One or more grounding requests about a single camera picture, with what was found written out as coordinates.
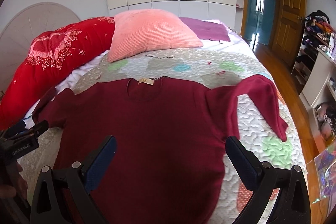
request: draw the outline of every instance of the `sweater sleeve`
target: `sweater sleeve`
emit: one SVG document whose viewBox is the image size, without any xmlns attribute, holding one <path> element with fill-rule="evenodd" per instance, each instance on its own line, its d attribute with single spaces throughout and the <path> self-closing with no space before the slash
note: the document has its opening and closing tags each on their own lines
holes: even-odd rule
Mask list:
<svg viewBox="0 0 336 224">
<path fill-rule="evenodd" d="M 206 92 L 206 100 L 214 124 L 223 132 L 222 139 L 239 138 L 237 105 L 238 95 L 247 94 L 261 115 L 282 140 L 286 141 L 288 125 L 280 117 L 277 89 L 274 83 L 262 75 L 253 75 L 236 86 L 222 86 Z"/>
<path fill-rule="evenodd" d="M 34 123 L 47 120 L 49 128 L 63 128 L 67 118 L 75 109 L 76 96 L 71 89 L 65 89 L 60 94 L 56 94 L 54 90 L 49 90 L 40 100 L 33 111 Z"/>
</svg>

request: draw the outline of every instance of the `clothing label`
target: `clothing label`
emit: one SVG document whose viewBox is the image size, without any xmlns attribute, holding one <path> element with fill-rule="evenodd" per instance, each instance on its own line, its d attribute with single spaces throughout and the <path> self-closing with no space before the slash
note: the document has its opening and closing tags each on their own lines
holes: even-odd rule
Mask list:
<svg viewBox="0 0 336 224">
<path fill-rule="evenodd" d="M 146 83 L 148 85 L 154 85 L 154 80 L 143 77 L 139 80 L 138 85 L 140 85 L 140 83 Z"/>
</svg>

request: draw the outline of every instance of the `neckline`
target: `neckline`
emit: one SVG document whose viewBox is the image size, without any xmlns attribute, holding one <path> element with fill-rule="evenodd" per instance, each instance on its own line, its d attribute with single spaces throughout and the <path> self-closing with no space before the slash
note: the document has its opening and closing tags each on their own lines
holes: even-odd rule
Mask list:
<svg viewBox="0 0 336 224">
<path fill-rule="evenodd" d="M 125 95 L 126 98 L 132 101 L 146 102 L 156 98 L 162 90 L 162 78 L 154 80 L 154 85 L 140 83 L 137 80 L 130 78 L 127 82 Z"/>
</svg>

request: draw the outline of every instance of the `quilted bedspread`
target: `quilted bedspread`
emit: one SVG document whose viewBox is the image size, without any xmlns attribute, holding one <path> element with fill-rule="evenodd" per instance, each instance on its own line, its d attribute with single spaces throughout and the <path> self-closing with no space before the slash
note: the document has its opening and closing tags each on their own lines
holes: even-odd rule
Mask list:
<svg viewBox="0 0 336 224">
<path fill-rule="evenodd" d="M 241 79 L 261 74 L 272 79 L 268 71 L 257 60 L 241 54 L 220 51 L 201 51 L 196 49 L 170 49 L 144 52 L 114 63 L 108 63 L 106 56 L 100 64 L 86 73 L 73 91 L 78 94 L 96 82 L 107 82 L 124 78 L 139 80 L 142 77 L 159 78 L 163 76 L 199 82 L 208 88 L 235 85 Z M 287 142 L 282 142 L 261 116 L 247 95 L 238 97 L 238 127 L 241 143 L 254 152 L 260 161 L 269 161 L 274 167 L 291 168 L 297 164 L 306 174 L 300 140 L 287 106 L 280 94 L 279 109 L 281 117 L 288 124 Z M 40 139 L 40 148 L 21 158 L 24 178 L 29 179 L 29 198 L 33 194 L 40 168 L 53 166 L 59 148 L 62 131 L 49 129 Z M 209 224 L 232 223 L 251 196 L 240 181 L 229 158 L 223 158 L 225 177 L 215 211 Z M 277 192 L 271 200 L 259 223 L 266 223 L 272 210 Z"/>
</svg>

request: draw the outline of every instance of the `pink pillow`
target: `pink pillow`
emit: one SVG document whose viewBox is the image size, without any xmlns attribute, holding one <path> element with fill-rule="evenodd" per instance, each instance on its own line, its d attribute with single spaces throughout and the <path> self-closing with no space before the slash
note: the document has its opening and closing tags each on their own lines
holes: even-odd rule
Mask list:
<svg viewBox="0 0 336 224">
<path fill-rule="evenodd" d="M 131 10 L 114 17 L 109 62 L 141 52 L 203 46 L 176 15 L 158 9 Z"/>
</svg>

